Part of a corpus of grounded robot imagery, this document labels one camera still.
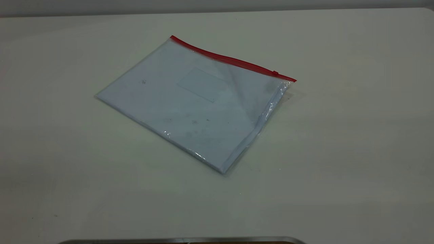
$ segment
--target metal edge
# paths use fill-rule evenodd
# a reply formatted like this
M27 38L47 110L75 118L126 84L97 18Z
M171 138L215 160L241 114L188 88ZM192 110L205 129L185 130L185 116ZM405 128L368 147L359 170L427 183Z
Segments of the metal edge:
M68 240L59 244L139 244L139 243L188 243L188 242L249 242L249 241L283 241L294 244L306 244L293 237L201 237L201 238L168 238L168 239L94 239Z

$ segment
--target red zipper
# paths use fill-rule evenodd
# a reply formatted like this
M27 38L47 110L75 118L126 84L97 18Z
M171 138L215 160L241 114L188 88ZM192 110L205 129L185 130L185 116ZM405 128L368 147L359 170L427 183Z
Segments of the red zipper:
M234 59L234 58L231 58L231 57L226 57L226 56L223 56L223 55L219 55L219 54L216 54L216 53L205 51L203 49L200 49L200 48L197 48L195 46L192 46L192 45L190 45L190 44L188 44L186 42L183 42L183 41L179 40L175 36L171 36L170 38L174 42L176 42L176 43L178 43L178 44L180 44L180 45L182 45L182 46L184 46L184 47L186 47L188 49L191 49L191 50L193 50L195 52L198 52L198 53L200 53L200 54L202 54L204 56L207 56L207 57L212 58L214 60L220 61L222 63L227 63L227 64L231 64L231 65L234 65L234 66L238 66L238 67L243 68L243 69L248 69L248 70L251 70L251 71L255 71L257 73L261 73L261 74L266 75L266 76L272 76L272 77L276 77L276 78L279 78L279 79L289 80L289 81L292 81L292 82L296 82L297 81L296 79L293 79L293 78L288 77L288 76L281 75L281 74L279 74L276 71L271 71L269 69L266 69L264 67L258 66L256 64L252 64L252 63L249 63L249 62L246 62L246 61L242 61L242 60L239 60L239 59Z

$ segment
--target plastic pouch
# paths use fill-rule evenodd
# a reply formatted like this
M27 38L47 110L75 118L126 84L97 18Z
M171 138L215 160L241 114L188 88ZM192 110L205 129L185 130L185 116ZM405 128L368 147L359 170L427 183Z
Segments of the plastic pouch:
M97 97L224 174L295 81L172 36Z

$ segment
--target white table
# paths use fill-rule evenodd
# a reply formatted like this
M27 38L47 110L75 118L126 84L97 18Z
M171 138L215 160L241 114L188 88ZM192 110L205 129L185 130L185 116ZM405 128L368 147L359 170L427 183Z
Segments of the white table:
M94 98L170 35L299 80L226 176ZM431 243L433 40L427 9L0 19L0 238Z

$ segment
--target gray wall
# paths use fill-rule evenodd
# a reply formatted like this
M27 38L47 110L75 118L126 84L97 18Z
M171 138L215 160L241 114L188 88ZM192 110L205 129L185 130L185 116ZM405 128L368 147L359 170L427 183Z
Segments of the gray wall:
M0 16L427 7L434 0L2 0Z

